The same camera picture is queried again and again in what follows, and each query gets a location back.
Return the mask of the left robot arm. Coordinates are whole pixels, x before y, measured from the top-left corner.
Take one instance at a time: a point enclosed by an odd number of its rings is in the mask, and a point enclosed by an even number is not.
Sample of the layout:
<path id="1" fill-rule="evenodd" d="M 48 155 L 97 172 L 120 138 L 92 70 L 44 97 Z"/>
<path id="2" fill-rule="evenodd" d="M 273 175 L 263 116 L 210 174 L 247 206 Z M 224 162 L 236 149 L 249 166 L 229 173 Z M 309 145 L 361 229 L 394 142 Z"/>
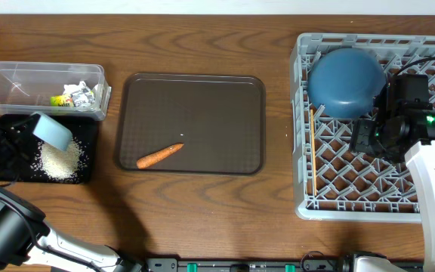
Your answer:
<path id="1" fill-rule="evenodd" d="M 33 113 L 20 123 L 0 125 L 0 172 L 27 162 L 26 142 L 36 137 L 66 150 L 72 132 L 44 113 Z M 96 246 L 55 230 L 45 213 L 0 186 L 0 270 L 9 264 L 41 264 L 65 271 L 142 271 L 138 261 L 109 246 Z"/>

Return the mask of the light blue rice bowl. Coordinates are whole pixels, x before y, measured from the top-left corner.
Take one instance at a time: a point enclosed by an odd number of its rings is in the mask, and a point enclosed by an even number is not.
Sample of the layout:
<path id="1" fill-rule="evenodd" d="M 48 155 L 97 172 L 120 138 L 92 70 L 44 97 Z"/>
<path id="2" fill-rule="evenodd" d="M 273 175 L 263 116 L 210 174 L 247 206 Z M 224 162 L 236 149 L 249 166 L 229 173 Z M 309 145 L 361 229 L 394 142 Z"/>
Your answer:
<path id="1" fill-rule="evenodd" d="M 37 138 L 58 150 L 67 150 L 73 140 L 73 134 L 67 127 L 41 112 L 35 112 L 31 117 L 36 120 L 32 133 Z"/>

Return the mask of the white napkin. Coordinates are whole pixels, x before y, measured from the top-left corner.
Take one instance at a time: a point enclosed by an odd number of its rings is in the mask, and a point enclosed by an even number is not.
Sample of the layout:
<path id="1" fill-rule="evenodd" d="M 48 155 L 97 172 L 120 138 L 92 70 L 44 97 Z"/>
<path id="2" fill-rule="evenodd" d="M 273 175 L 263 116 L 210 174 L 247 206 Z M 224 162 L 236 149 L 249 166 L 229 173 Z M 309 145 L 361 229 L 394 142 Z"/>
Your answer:
<path id="1" fill-rule="evenodd" d="M 75 107 L 90 107 L 95 102 L 94 92 L 81 81 L 77 85 L 64 85 L 63 94 L 68 94 L 72 98 Z"/>

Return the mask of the yellow snack wrapper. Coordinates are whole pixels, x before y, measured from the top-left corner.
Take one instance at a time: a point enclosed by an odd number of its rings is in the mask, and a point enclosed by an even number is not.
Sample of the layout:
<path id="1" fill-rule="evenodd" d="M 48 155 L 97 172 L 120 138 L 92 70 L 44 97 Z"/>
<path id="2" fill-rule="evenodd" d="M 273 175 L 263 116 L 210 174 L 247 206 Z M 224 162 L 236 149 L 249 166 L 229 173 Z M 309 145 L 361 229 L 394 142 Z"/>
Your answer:
<path id="1" fill-rule="evenodd" d="M 74 107 L 73 98 L 70 94 L 62 94 L 51 97 L 52 107 Z"/>

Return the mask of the dark blue bowl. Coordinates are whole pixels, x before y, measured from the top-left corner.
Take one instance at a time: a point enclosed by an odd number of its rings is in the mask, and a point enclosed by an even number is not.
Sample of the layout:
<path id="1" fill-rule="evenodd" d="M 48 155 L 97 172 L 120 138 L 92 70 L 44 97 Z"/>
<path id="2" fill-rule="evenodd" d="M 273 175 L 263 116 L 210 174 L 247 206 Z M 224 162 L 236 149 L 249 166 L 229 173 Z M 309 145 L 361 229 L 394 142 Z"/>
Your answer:
<path id="1" fill-rule="evenodd" d="M 386 85 L 386 76 L 375 57 L 357 48 L 327 53 L 308 75 L 307 94 L 315 107 L 339 119 L 359 118 L 373 108 L 374 97 Z"/>

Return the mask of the wooden chopstick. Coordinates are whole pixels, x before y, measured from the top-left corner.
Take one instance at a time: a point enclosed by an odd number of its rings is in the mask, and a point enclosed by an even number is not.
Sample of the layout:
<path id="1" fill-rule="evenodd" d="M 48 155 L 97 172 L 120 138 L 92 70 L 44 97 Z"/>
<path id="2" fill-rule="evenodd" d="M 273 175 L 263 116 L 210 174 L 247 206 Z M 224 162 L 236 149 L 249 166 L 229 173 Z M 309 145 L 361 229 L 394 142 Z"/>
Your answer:
<path id="1" fill-rule="evenodd" d="M 310 109 L 310 146 L 311 146 L 311 163 L 312 163 L 312 174 L 313 174 L 313 195 L 317 195 L 317 182 L 316 182 L 316 148 L 315 148 L 315 122 L 314 122 L 314 111 Z"/>

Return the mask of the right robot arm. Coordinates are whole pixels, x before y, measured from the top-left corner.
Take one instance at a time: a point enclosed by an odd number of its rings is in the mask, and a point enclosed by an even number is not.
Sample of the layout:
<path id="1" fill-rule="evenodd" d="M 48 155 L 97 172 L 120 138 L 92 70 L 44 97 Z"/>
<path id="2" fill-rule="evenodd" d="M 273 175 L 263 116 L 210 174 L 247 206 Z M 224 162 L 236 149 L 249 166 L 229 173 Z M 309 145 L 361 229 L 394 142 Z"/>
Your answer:
<path id="1" fill-rule="evenodd" d="M 425 271 L 435 271 L 435 109 L 425 75 L 393 76 L 376 99 L 377 116 L 355 122 L 350 151 L 405 163 L 424 233 Z"/>

